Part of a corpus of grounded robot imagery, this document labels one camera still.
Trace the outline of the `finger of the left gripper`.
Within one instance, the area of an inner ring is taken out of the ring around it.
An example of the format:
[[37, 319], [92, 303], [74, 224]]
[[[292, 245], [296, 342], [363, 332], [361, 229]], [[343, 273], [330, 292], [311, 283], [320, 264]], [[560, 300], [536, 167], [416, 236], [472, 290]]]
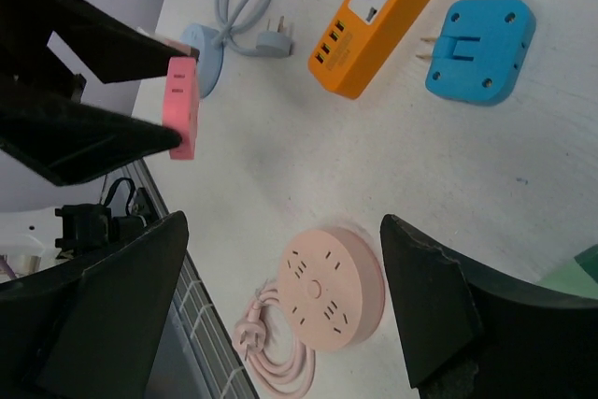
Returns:
[[56, 34], [105, 84], [163, 77], [173, 57], [189, 57], [145, 36], [85, 0], [1, 0], [1, 49], [19, 75], [53, 62]]
[[56, 186], [92, 181], [181, 143], [158, 124], [36, 90], [1, 91], [1, 150]]

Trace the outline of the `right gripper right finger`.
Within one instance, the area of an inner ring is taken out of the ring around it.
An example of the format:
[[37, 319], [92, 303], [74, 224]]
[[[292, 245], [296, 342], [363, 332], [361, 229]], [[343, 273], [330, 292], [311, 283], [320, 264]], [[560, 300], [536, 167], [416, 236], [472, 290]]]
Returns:
[[513, 278], [392, 214], [380, 224], [410, 386], [422, 398], [593, 398], [597, 302]]

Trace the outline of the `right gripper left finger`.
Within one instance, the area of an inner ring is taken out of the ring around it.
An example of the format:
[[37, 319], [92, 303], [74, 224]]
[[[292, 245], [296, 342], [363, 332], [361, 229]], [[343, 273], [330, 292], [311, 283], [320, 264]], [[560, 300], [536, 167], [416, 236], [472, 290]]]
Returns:
[[4, 398], [140, 398], [187, 251], [177, 211], [1, 286]]

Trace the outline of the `green charger plug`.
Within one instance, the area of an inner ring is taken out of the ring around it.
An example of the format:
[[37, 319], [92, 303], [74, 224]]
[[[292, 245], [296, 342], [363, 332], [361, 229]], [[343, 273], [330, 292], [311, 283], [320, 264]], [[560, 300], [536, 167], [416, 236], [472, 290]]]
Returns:
[[545, 275], [537, 284], [556, 292], [598, 299], [597, 281], [598, 248], [594, 245]]

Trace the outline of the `pink plug adapter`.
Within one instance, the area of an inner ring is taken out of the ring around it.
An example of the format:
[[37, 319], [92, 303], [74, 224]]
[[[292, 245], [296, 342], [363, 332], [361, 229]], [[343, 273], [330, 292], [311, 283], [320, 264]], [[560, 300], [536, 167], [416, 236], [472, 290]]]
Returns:
[[163, 126], [179, 133], [181, 143], [169, 151], [172, 160], [194, 159], [200, 104], [197, 66], [193, 57], [173, 57], [166, 75]]

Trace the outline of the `pink round power socket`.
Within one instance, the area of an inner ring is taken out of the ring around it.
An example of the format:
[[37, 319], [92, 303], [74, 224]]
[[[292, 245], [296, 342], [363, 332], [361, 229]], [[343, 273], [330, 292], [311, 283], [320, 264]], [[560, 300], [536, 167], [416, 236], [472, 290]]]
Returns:
[[334, 352], [368, 339], [385, 306], [380, 264], [368, 244], [344, 227], [296, 235], [278, 268], [278, 296], [299, 340]]

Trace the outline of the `brown pink charger plug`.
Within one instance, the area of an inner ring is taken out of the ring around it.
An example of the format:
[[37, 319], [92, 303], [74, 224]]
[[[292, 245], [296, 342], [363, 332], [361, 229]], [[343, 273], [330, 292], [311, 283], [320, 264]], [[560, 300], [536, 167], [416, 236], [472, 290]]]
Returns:
[[178, 50], [184, 53], [186, 56], [192, 57], [196, 62], [198, 62], [200, 51], [192, 45], [185, 44], [167, 37], [161, 37], [160, 41], [163, 42], [166, 46]]

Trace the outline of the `blue round power socket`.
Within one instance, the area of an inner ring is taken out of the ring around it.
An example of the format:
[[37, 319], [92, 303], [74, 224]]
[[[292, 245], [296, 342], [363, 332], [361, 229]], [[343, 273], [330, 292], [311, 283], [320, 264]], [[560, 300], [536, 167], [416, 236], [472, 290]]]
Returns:
[[223, 45], [213, 43], [219, 34], [216, 29], [198, 23], [186, 27], [181, 39], [199, 51], [197, 59], [197, 79], [201, 99], [207, 98], [216, 87], [221, 74], [224, 49]]

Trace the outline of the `blue plug adapter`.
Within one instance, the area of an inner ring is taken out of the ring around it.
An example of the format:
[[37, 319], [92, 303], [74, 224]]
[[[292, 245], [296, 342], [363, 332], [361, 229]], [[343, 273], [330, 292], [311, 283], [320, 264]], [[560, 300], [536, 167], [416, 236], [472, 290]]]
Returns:
[[426, 58], [428, 92], [490, 107], [512, 93], [536, 28], [522, 0], [459, 0], [448, 9]]

